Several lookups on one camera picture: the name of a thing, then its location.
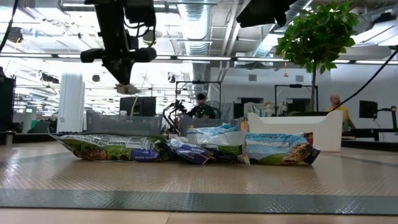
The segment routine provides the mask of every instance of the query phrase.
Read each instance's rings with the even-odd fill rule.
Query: potted plant
[[[312,10],[301,10],[285,35],[278,39],[277,55],[312,72],[311,110],[314,111],[315,81],[317,70],[337,68],[333,63],[345,47],[355,41],[351,38],[358,16],[349,11],[351,2],[337,4],[334,1]]]

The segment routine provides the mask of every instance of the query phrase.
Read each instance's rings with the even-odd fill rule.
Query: person
[[[331,106],[329,106],[329,108],[327,109],[327,112],[331,111],[333,108],[335,108],[337,105],[340,104],[340,96],[338,95],[331,95],[330,96],[330,103]],[[343,122],[348,124],[348,126],[351,129],[355,128],[354,123],[352,122],[349,113],[348,113],[348,109],[345,106],[339,106],[336,110],[340,110],[343,112]]]
[[[206,104],[206,96],[203,93],[197,95],[198,106],[192,108],[191,111],[187,113],[191,118],[196,116],[197,118],[203,119],[215,119],[216,113],[215,109]]]

